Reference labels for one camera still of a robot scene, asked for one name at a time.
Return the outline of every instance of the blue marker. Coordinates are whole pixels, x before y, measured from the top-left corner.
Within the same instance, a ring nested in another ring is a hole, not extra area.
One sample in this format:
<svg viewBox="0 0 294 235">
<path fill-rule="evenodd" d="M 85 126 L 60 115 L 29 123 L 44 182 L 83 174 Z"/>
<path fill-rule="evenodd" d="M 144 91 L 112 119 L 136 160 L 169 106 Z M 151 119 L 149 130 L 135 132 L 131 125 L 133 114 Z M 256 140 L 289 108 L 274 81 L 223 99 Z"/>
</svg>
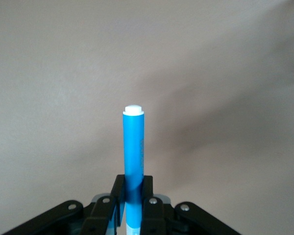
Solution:
<svg viewBox="0 0 294 235">
<path fill-rule="evenodd" d="M 144 177 L 144 112 L 130 105 L 123 112 L 126 234 L 139 235 Z"/>
</svg>

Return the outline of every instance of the marker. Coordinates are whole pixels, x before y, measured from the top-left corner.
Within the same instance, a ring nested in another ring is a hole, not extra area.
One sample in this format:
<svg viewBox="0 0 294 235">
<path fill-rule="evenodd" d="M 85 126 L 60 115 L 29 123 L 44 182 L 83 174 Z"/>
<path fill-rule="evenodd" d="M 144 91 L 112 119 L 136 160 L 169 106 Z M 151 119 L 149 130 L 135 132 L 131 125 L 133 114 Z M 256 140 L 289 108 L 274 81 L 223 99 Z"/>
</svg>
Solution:
<svg viewBox="0 0 294 235">
<path fill-rule="evenodd" d="M 144 112 L 138 105 L 123 112 L 126 234 L 139 235 L 144 177 Z"/>
</svg>

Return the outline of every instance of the white backdrop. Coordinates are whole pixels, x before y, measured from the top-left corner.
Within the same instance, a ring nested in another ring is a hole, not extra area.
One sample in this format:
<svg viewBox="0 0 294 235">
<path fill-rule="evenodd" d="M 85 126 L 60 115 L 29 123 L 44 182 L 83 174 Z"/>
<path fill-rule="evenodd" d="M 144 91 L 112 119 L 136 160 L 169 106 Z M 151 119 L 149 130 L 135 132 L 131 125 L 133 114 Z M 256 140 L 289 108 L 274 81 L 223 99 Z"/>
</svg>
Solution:
<svg viewBox="0 0 294 235">
<path fill-rule="evenodd" d="M 0 0 L 0 234 L 111 190 L 128 104 L 154 192 L 294 235 L 294 0 Z"/>
</svg>

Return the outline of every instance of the wall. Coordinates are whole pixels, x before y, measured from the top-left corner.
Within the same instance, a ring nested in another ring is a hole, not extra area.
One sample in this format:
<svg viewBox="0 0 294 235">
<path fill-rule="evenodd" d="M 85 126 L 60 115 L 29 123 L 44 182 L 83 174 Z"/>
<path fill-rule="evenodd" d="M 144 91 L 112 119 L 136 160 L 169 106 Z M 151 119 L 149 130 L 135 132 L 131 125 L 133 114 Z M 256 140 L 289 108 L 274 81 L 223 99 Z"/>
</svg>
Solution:
<svg viewBox="0 0 294 235">
<path fill-rule="evenodd" d="M 110 191 L 132 103 L 156 193 L 294 235 L 294 0 L 1 0 L 0 234 Z"/>
</svg>

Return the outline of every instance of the screw head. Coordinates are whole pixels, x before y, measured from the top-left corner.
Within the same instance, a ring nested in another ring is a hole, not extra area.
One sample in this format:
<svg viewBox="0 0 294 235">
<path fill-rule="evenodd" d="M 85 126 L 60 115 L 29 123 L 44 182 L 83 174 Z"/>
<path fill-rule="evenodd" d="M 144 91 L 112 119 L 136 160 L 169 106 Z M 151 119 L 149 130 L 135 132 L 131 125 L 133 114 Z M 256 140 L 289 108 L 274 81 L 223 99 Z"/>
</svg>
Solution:
<svg viewBox="0 0 294 235">
<path fill-rule="evenodd" d="M 184 211 L 184 212 L 188 212 L 190 210 L 190 208 L 186 204 L 182 204 L 181 205 L 181 210 Z"/>
<path fill-rule="evenodd" d="M 158 201 L 157 201 L 157 199 L 156 198 L 150 198 L 149 199 L 149 203 L 150 204 L 156 204 Z"/>
<path fill-rule="evenodd" d="M 108 203 L 108 202 L 110 202 L 110 199 L 106 197 L 106 198 L 104 198 L 104 199 L 102 200 L 102 202 L 103 202 L 103 203 Z"/>
<path fill-rule="evenodd" d="M 76 207 L 77 207 L 76 204 L 70 204 L 70 205 L 68 206 L 68 209 L 69 209 L 69 210 L 74 210 Z"/>
</svg>

